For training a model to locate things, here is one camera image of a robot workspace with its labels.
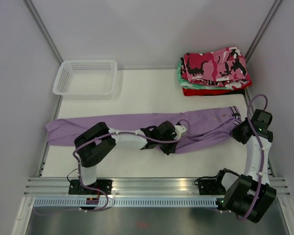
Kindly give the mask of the lilac trousers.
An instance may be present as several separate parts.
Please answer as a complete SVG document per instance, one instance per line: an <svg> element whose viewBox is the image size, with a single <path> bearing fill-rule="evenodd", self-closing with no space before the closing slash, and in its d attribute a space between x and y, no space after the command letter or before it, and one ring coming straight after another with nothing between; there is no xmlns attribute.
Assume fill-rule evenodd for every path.
<svg viewBox="0 0 294 235"><path fill-rule="evenodd" d="M47 140L53 146L73 146L79 135L99 122L108 127L134 131L149 126L158 126L164 121L190 124L189 136L176 146L177 154L198 151L220 144L230 138L230 132L241 124L241 114L237 107L213 108L184 113L122 114L94 117L62 118L45 125Z"/></svg>

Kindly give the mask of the pink camouflage trousers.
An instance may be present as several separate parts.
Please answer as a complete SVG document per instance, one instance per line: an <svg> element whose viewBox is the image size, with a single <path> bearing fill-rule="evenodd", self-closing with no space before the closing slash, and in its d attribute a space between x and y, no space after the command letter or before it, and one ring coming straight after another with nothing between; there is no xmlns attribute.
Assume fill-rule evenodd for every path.
<svg viewBox="0 0 294 235"><path fill-rule="evenodd" d="M240 88L252 81L246 68L245 56L237 47L213 52L184 54L181 58L182 78L191 84L211 87Z"/></svg>

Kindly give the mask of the white plastic basket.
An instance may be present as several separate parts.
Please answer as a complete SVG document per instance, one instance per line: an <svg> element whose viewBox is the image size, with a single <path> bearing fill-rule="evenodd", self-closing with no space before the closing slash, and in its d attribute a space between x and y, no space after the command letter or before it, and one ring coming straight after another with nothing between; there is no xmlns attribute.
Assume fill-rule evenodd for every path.
<svg viewBox="0 0 294 235"><path fill-rule="evenodd" d="M53 93L65 99L110 99L116 90L117 62L66 60L56 75Z"/></svg>

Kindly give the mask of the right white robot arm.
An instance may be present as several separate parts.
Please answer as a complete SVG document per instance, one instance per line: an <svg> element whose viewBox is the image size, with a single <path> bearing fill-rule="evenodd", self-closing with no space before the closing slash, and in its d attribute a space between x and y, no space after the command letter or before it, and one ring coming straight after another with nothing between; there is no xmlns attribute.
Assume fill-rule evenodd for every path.
<svg viewBox="0 0 294 235"><path fill-rule="evenodd" d="M231 137L246 146L244 172L238 174L225 168L213 182L217 193L225 193L218 210L233 212L240 220L258 223L276 199L276 189L270 186L268 176L271 121L271 113L257 109L251 120L245 119L231 131Z"/></svg>

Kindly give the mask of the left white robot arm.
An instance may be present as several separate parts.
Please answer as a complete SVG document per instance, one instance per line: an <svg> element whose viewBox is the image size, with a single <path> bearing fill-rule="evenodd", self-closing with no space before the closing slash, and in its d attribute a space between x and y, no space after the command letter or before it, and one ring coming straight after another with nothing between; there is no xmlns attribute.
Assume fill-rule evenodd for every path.
<svg viewBox="0 0 294 235"><path fill-rule="evenodd" d="M74 140L73 156L78 162L80 189L92 194L97 189L97 165L114 149L160 149L169 155L175 152L188 129L169 121L159 126L150 126L135 131L121 131L109 128L105 122L99 122Z"/></svg>

